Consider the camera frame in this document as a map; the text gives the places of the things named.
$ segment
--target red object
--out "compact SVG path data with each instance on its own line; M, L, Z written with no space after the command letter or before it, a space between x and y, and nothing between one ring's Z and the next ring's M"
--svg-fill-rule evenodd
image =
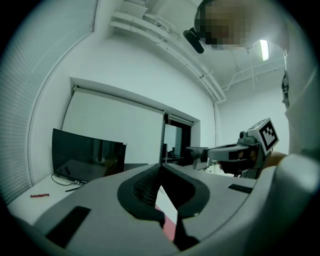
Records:
M155 205L155 208L162 212L158 205ZM177 225L166 214L164 214L163 232L170 241L175 239L176 228Z
M30 195L31 198L43 198L43 197L48 197L49 194L34 194Z

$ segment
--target ceiling light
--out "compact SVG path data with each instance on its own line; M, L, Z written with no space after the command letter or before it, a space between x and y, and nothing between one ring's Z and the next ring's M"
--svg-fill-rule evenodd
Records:
M265 62L269 60L268 42L266 40L260 40L260 44L262 49L262 60Z

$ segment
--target flat screen monitor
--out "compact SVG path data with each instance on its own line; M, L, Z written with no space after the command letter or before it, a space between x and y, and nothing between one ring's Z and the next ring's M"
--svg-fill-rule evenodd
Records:
M58 129L52 132L55 174L74 181L92 180L124 171L127 144L85 137Z

